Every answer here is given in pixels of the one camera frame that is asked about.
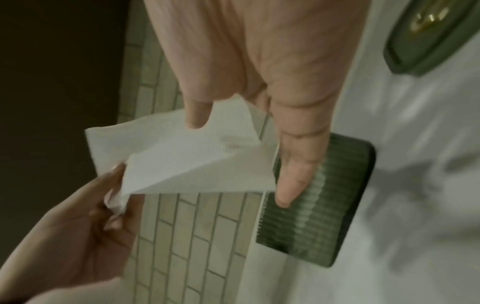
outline tile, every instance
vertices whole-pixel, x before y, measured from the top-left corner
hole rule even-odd
[[[200,294],[193,289],[187,288],[183,304],[200,304]]]
[[[156,225],[155,268],[167,273],[169,269],[170,246],[172,244],[172,227],[163,222]]]
[[[166,288],[167,288],[167,277],[158,271],[153,272],[153,282],[151,286],[151,302],[152,304],[164,304]]]
[[[175,99],[175,110],[184,108],[184,97],[181,94],[178,94]]]
[[[128,296],[128,303],[134,302],[135,296],[135,270],[137,268],[137,261],[129,257],[126,261],[125,269],[123,270],[123,279],[125,280],[126,294]]]
[[[250,239],[254,231],[255,221],[260,206],[261,195],[249,193],[245,199],[245,206],[241,215],[241,221],[238,224],[238,234],[236,237],[236,252],[247,255],[250,245]]]
[[[258,137],[260,137],[267,114],[264,111],[260,110],[259,108],[255,107],[254,105],[252,105],[251,103],[247,103],[247,105],[248,105],[248,109],[250,110],[253,127],[255,128],[255,131]]]
[[[138,253],[139,253],[139,236],[137,235],[135,238],[135,241],[133,242],[130,256],[132,256],[133,258],[137,258]]]
[[[154,107],[154,90],[140,87],[136,99],[135,118],[150,115]]]
[[[160,207],[158,211],[159,219],[169,222],[170,224],[174,223],[177,197],[178,195],[176,193],[166,193],[161,195]]]
[[[157,39],[152,24],[147,22],[141,57],[141,84],[151,86],[157,84],[162,54],[162,48],[160,47],[160,43]]]
[[[228,277],[226,278],[225,294],[223,295],[224,304],[235,304],[240,280],[244,271],[244,265],[245,258],[234,254],[230,263]]]
[[[144,41],[147,22],[147,10],[145,9],[143,0],[130,1],[125,42],[141,46]]]
[[[174,109],[175,98],[177,97],[178,82],[170,64],[163,56],[156,87],[154,112],[168,112]]]
[[[127,115],[127,114],[119,114],[117,119],[116,119],[116,123],[118,124],[122,124],[122,123],[125,123],[125,122],[129,122],[133,119],[132,116],[130,115]]]
[[[172,251],[184,258],[189,257],[194,220],[195,207],[179,201],[173,230]]]
[[[138,269],[137,280],[146,286],[150,286],[150,278],[152,276],[152,264],[154,259],[153,244],[140,239],[138,241]]]
[[[277,145],[279,142],[277,137],[277,131],[275,130],[274,120],[269,116],[266,120],[265,130],[261,137],[261,141],[267,145]]]
[[[199,198],[198,193],[185,193],[185,194],[180,194],[180,199],[187,201],[192,204],[197,204],[197,200]]]
[[[176,255],[171,256],[170,271],[168,273],[167,295],[176,303],[182,302],[185,286],[185,275],[187,274],[187,261]]]
[[[219,196],[218,193],[202,193],[198,200],[195,235],[208,241],[212,238]]]
[[[237,223],[223,217],[216,218],[215,232],[211,243],[209,270],[225,276],[229,267]]]
[[[224,288],[224,278],[211,273],[206,273],[205,289],[203,290],[203,303],[221,304],[222,290]]]
[[[153,242],[155,240],[155,224],[159,207],[158,194],[147,194],[141,213],[140,236]]]
[[[201,290],[207,268],[207,258],[210,244],[197,237],[191,241],[191,257],[188,264],[187,286]]]
[[[142,51],[140,48],[126,46],[123,51],[123,65],[120,82],[120,105],[122,114],[133,117],[140,82]]]
[[[245,193],[224,193],[221,195],[220,209],[218,213],[238,220],[244,202]]]
[[[140,284],[136,288],[135,304],[149,304],[149,290]]]

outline beige brick wall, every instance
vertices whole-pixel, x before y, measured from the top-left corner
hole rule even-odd
[[[178,83],[148,21],[132,0],[118,122],[183,108]],[[264,142],[275,129],[251,109]],[[124,271],[136,304],[234,304],[261,196],[253,193],[148,195]]]

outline white tissue paper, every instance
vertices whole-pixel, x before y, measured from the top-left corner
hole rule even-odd
[[[107,207],[123,212],[131,194],[274,191],[270,148],[243,100],[215,103],[201,129],[184,121],[178,110],[85,131],[97,174],[127,163]]]

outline ribbed green container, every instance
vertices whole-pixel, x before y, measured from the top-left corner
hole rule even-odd
[[[326,160],[289,209],[270,193],[256,236],[259,244],[330,267],[353,220],[375,164],[371,143],[332,134]],[[278,178],[281,163],[275,165]]]

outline shiny gold hardware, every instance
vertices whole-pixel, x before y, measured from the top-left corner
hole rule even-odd
[[[415,15],[410,30],[420,33],[425,29],[441,22],[450,13],[452,5],[462,0],[430,0],[423,10]]]

